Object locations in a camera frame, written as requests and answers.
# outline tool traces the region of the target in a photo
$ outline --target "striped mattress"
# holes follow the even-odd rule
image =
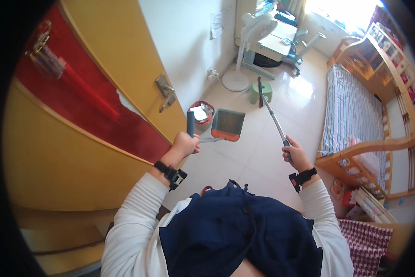
[[[346,149],[349,137],[361,141],[384,139],[382,104],[363,84],[341,65],[332,65],[327,71],[327,107],[321,141],[321,156]],[[377,183],[384,190],[386,156],[374,152],[380,160]]]

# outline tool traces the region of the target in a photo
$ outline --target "gray chair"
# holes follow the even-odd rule
[[[311,39],[308,43],[304,44],[303,49],[299,53],[297,53],[297,47],[295,46],[293,53],[289,53],[286,57],[282,58],[282,62],[292,64],[294,68],[297,70],[296,75],[298,76],[300,74],[300,65],[303,62],[303,55],[309,51],[320,39],[325,39],[326,36],[322,33],[318,33],[313,39]]]
[[[297,33],[295,34],[294,38],[293,38],[293,42],[292,42],[292,47],[291,50],[289,51],[289,53],[296,53],[297,52],[297,46],[300,42],[300,39],[302,37],[304,37],[305,35],[308,34],[308,30],[307,29],[300,29],[297,31]]]

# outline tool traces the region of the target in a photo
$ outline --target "trash can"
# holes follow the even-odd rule
[[[193,103],[189,110],[193,110],[195,113],[195,126],[198,130],[204,132],[212,126],[215,114],[214,106],[206,101],[199,100]]]

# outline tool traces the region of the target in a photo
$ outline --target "bed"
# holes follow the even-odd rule
[[[351,136],[361,141],[384,140],[383,106],[379,99],[341,65],[329,67],[327,84],[326,120],[319,151],[322,157],[348,148]],[[385,153],[376,151],[374,154],[380,161],[381,174],[377,176],[377,183],[385,190]],[[339,163],[343,167],[348,164],[347,160]],[[375,185],[370,183],[368,187],[374,189]]]
[[[365,187],[377,199],[414,194],[415,108],[410,90],[415,68],[374,23],[362,39],[343,38],[327,66],[326,119],[315,165],[350,186]],[[404,137],[391,137],[390,101],[399,104]],[[349,145],[350,137],[361,142]],[[408,149],[408,191],[391,194],[392,154],[401,149]],[[377,176],[354,158],[369,152],[379,159]]]

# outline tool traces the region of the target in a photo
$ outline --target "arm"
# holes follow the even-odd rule
[[[293,168],[299,172],[312,169],[314,166],[307,160],[303,148],[286,137],[291,146],[283,147],[283,157],[288,162],[286,152],[290,152]],[[318,174],[311,177],[302,186],[298,194],[303,202],[304,215],[314,220],[312,235],[317,247],[323,248],[322,276],[352,276],[354,268],[351,262],[349,245],[343,237],[332,200]]]
[[[195,149],[199,136],[179,132],[174,144],[160,161],[176,168]],[[138,181],[117,211],[114,226],[106,236],[101,258],[101,276],[130,275],[136,264],[145,267],[144,250],[155,230],[155,216],[169,191],[170,181],[155,167]]]

